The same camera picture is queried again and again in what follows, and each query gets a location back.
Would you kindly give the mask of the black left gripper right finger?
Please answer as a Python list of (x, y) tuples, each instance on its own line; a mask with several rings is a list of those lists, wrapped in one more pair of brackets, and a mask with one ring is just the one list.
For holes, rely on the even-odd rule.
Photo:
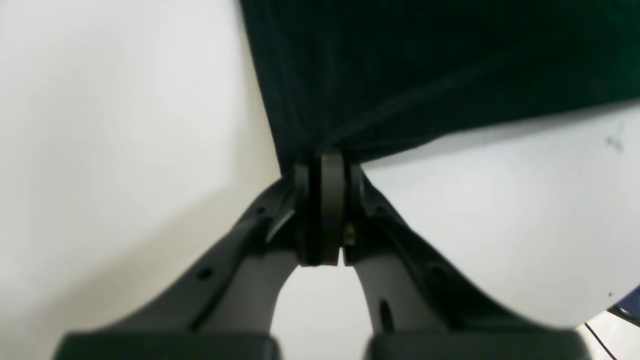
[(368, 360), (589, 360), (575, 330), (496, 303), (420, 235), (341, 153), (320, 157), (320, 263), (343, 251), (374, 337)]

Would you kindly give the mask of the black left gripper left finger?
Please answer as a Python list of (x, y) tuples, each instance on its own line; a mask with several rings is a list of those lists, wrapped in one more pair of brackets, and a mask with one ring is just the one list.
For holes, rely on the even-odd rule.
[(69, 333), (56, 360), (279, 360), (270, 328), (281, 288), (319, 265), (316, 171), (294, 166), (253, 201), (222, 239), (132, 314)]

